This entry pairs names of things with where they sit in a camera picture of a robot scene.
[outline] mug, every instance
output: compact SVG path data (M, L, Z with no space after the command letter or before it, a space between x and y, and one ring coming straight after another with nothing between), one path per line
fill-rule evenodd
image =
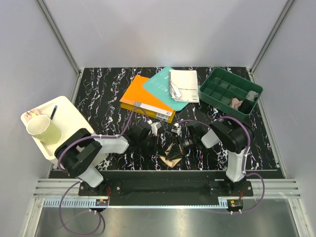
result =
M46 144L55 144L61 137L59 128L46 115L37 115L28 122L27 132Z

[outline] black marble table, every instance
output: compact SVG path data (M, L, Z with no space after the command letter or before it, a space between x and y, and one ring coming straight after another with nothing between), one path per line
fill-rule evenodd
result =
M127 122L130 111L120 108L120 98L136 75L152 77L162 68L86 68L84 69L75 106L86 117L97 134L119 134ZM210 75L213 67L174 68L177 70L196 70L198 82L201 85ZM250 80L246 68L224 67L236 75ZM204 103L188 104L182 111L176 113L173 122L182 119L196 119L211 123L223 113ZM246 169L275 170L277 169L270 142L265 130L263 119L256 106L250 116L255 130L255 141L248 155ZM134 126L145 117L134 114ZM166 149L171 143L172 125L163 122L164 134L162 145ZM224 170L227 168L228 152L221 143L202 153L191 149L173 170ZM106 160L98 165L99 170L172 170L159 157L144 156L140 151L125 154L110 154Z

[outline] white tray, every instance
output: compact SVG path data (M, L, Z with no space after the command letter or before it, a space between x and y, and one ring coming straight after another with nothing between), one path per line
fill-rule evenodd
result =
M53 122L61 130L61 138L58 143L47 145L37 138L32 137L45 158L53 164L57 164L57 158L54 156L55 150L80 128L86 128L91 134L94 133L89 123L65 96L59 96L45 104L37 106L36 109L38 109L41 114L50 117L55 105L58 107ZM26 114L26 112L21 115L21 120L26 127L27 122L24 118L24 114Z

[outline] marker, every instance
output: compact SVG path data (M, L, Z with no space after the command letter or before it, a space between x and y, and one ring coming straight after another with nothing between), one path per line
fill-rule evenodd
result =
M57 110L57 105L55 105L54 109L53 109L53 112L51 113L51 116L50 116L50 119L53 120L53 117L55 115L55 112Z

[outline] green plastic bin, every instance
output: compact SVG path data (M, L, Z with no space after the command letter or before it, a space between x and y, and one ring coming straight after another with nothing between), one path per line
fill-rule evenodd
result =
M229 106L233 98L246 100L246 96L251 90L257 92L258 97L254 102L249 101L252 104L252 109L248 114L244 114ZM263 88L261 86L249 80L227 72L224 69L215 68L199 88L199 99L226 114L244 120L252 113L262 91Z

